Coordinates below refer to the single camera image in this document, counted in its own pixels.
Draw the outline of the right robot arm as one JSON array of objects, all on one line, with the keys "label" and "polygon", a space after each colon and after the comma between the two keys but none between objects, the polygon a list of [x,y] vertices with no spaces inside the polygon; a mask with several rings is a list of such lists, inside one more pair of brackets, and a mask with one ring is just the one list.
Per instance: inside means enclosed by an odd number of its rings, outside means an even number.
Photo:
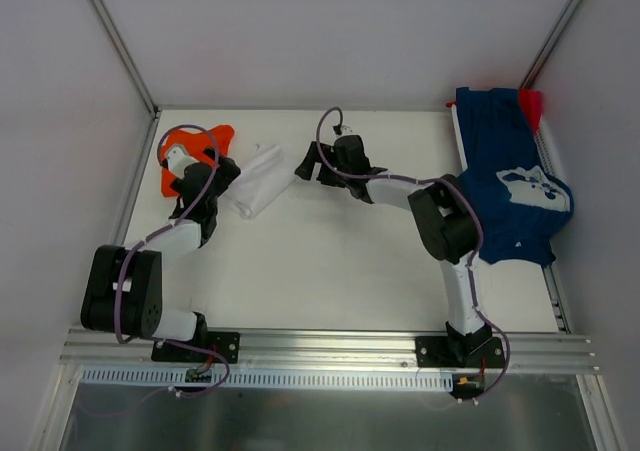
[{"label": "right robot arm", "polygon": [[367,204],[385,204],[413,216],[421,242],[440,263],[448,301],[446,341],[432,354],[470,366],[480,359],[492,328],[479,305],[475,272],[483,234],[479,221],[454,176],[420,181],[373,167],[358,135],[338,137],[332,145],[314,141],[295,175],[330,187],[347,189]]}]

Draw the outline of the white t shirt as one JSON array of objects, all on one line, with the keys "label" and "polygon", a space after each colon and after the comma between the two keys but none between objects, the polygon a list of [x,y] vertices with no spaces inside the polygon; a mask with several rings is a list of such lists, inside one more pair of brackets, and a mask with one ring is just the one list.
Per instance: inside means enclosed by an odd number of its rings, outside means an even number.
[{"label": "white t shirt", "polygon": [[295,160],[281,145],[260,143],[222,200],[242,219],[253,219],[295,181],[295,169]]}]

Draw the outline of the orange t shirt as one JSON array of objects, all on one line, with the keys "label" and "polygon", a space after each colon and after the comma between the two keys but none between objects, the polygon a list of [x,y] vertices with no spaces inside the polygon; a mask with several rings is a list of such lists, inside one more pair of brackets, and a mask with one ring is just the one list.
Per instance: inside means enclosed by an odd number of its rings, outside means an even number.
[{"label": "orange t shirt", "polygon": [[[235,136],[234,128],[228,124],[221,124],[211,128],[209,132],[215,138],[219,146],[220,153],[222,155],[227,155],[229,153],[231,142]],[[185,128],[180,128],[172,132],[160,147],[160,156],[162,160],[167,158],[169,149],[174,145],[180,145],[189,155],[198,161],[202,161],[207,164],[212,163],[212,159],[204,154],[204,150],[207,147],[212,148],[213,142],[204,133],[196,133],[195,131],[189,131]],[[170,184],[175,178],[176,176],[168,169],[163,169],[161,171],[161,193],[165,198],[178,196],[178,193],[170,187]]]}]

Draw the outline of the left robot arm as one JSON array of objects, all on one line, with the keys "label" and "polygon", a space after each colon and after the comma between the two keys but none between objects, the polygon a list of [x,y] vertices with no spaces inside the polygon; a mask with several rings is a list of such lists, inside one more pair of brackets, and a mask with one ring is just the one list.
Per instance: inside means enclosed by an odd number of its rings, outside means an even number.
[{"label": "left robot arm", "polygon": [[81,306],[84,328],[128,339],[174,340],[188,361],[208,352],[206,319],[163,304],[163,271],[208,243],[217,226],[218,198],[240,176],[225,156],[211,166],[189,161],[171,187],[176,207],[167,224],[131,247],[102,245],[92,261]]}]

